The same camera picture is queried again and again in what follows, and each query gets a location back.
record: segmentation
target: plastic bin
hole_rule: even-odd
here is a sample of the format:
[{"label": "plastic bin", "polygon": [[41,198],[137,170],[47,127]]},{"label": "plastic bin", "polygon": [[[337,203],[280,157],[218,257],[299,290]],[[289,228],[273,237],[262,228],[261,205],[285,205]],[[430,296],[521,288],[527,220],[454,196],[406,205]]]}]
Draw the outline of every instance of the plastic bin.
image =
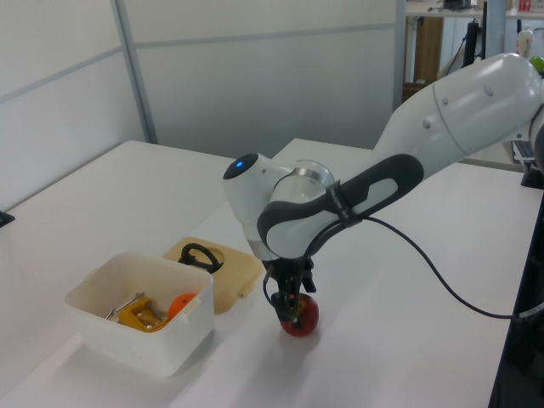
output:
[{"label": "plastic bin", "polygon": [[[139,331],[105,318],[137,292],[145,292],[166,311],[177,296],[197,295],[159,331]],[[89,347],[167,377],[213,329],[213,279],[207,272],[181,263],[125,252],[91,272],[66,294],[64,305]]]}]

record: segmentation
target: black stand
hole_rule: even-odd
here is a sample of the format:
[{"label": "black stand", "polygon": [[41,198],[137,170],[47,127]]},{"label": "black stand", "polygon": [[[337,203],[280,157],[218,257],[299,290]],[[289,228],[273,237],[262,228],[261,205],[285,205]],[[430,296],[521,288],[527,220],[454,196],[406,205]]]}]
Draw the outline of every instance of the black stand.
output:
[{"label": "black stand", "polygon": [[487,2],[484,3],[484,12],[482,13],[482,51],[479,57],[485,60],[485,41],[487,39]]},{"label": "black stand", "polygon": [[465,56],[463,57],[462,68],[474,63],[476,42],[478,41],[478,28],[478,23],[468,23],[467,35],[465,36],[467,42],[465,45]]},{"label": "black stand", "polygon": [[[514,313],[544,300],[544,200],[535,222]],[[513,320],[502,350],[490,408],[544,406],[544,314]]]},{"label": "black stand", "polygon": [[5,212],[0,211],[0,228],[2,228],[4,225],[7,225],[11,223],[15,217],[13,215],[9,215]]},{"label": "black stand", "polygon": [[533,189],[544,190],[544,175],[538,169],[532,166],[531,162],[524,162],[524,176],[521,179],[521,185]]}]

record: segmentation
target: yellow object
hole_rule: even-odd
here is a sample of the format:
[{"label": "yellow object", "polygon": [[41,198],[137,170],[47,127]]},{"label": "yellow object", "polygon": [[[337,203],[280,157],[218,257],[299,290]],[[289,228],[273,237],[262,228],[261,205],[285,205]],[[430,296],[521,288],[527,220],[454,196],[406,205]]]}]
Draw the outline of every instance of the yellow object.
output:
[{"label": "yellow object", "polygon": [[[164,258],[178,262],[183,248],[190,243],[204,246],[223,264],[212,274],[213,305],[216,315],[229,310],[239,298],[246,297],[253,290],[257,278],[263,273],[263,264],[253,255],[199,238],[184,238],[165,253]],[[198,250],[190,250],[190,255],[196,257],[199,262],[210,263],[207,256]]]},{"label": "yellow object", "polygon": [[128,304],[118,312],[119,323],[142,332],[156,332],[167,323],[167,314],[160,311],[147,296]]}]

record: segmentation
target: white wall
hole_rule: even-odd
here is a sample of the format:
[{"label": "white wall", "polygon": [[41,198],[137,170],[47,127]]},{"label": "white wall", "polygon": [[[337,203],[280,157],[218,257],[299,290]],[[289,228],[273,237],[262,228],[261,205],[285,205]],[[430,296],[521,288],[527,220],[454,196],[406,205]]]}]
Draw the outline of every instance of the white wall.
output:
[{"label": "white wall", "polygon": [[0,209],[144,140],[110,0],[0,0]]},{"label": "white wall", "polygon": [[293,138],[372,148],[400,102],[404,1],[122,3],[162,145],[222,156],[272,156]]}]

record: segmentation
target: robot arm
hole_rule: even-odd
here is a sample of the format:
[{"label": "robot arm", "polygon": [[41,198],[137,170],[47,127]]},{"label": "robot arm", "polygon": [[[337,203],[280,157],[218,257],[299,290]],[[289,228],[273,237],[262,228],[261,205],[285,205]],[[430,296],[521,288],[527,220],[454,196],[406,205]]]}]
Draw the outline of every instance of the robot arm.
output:
[{"label": "robot arm", "polygon": [[297,320],[289,299],[298,302],[301,284],[315,292],[310,257],[331,236],[478,150],[533,140],[530,133],[544,122],[541,88],[533,66],[515,54],[465,67],[396,110],[370,157],[342,182],[315,162],[282,167],[257,154],[234,161],[224,175],[225,193],[254,254],[278,282],[271,303],[280,320]]}]

